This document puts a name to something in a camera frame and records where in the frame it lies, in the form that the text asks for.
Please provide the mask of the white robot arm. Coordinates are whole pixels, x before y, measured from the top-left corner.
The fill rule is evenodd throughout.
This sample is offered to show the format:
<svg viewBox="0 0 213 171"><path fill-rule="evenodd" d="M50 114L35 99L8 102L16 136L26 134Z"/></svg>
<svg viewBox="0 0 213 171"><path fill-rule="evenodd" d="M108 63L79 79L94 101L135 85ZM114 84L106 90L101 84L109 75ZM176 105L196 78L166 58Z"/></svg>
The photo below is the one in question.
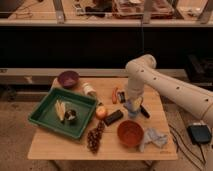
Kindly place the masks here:
<svg viewBox="0 0 213 171"><path fill-rule="evenodd" d="M129 98L142 96L144 85L148 85L213 128L213 92L161 74L155 70L156 64L150 54L126 64L126 91Z"/></svg>

